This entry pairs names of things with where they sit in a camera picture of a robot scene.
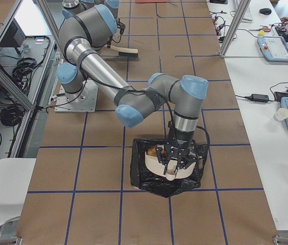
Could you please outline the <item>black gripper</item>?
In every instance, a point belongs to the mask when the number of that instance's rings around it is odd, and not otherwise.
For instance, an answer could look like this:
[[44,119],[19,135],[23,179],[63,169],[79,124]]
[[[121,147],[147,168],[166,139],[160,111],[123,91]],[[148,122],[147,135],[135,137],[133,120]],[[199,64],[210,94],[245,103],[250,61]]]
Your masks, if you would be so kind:
[[[195,143],[193,142],[194,132],[184,132],[178,130],[172,123],[168,122],[169,134],[167,141],[162,145],[157,145],[156,153],[158,154],[158,162],[164,166],[163,175],[168,170],[171,160],[175,160],[173,167],[175,178],[181,178],[182,169],[188,169],[195,166],[197,161],[197,153],[195,151]],[[167,153],[166,157],[162,156],[162,150]]]
[[115,41],[115,40],[113,39],[113,37],[111,36],[111,37],[109,38],[109,40],[107,41],[107,47],[111,47],[111,46],[112,46],[112,45],[111,45],[112,41],[115,42],[115,43],[119,43],[119,42],[121,41],[121,38],[122,38],[122,35],[123,35],[124,30],[125,30],[125,28],[126,28],[126,25],[120,21],[120,18],[116,18],[116,25],[117,25],[117,28],[120,30],[120,32],[119,32],[119,34],[120,34],[120,35],[119,35],[119,40],[118,40],[118,41]]

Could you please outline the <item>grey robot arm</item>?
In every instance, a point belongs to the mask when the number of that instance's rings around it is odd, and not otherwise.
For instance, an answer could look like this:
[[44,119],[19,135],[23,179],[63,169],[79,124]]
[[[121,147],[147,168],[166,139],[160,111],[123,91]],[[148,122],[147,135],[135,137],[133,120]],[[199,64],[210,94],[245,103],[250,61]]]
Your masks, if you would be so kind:
[[66,30],[100,48],[113,39],[117,32],[123,35],[125,24],[118,18],[119,1],[63,1],[62,14]]
[[173,104],[165,143],[155,145],[155,155],[144,155],[148,170],[167,180],[189,177],[197,162],[193,136],[208,90],[208,81],[185,75],[178,79],[153,74],[148,86],[135,90],[96,52],[117,31],[116,18],[105,5],[68,18],[59,31],[59,44],[68,62],[84,72],[114,102],[116,116],[133,128],[162,105]]

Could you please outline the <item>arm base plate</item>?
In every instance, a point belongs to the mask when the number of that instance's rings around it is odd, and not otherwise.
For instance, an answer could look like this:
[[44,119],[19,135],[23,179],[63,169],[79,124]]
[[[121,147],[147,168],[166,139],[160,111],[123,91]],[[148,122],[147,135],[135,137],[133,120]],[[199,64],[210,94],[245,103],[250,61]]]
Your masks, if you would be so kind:
[[57,98],[56,113],[94,113],[96,109],[98,86],[91,80],[83,82],[85,88],[78,93],[70,94],[60,86],[59,93],[63,96]]

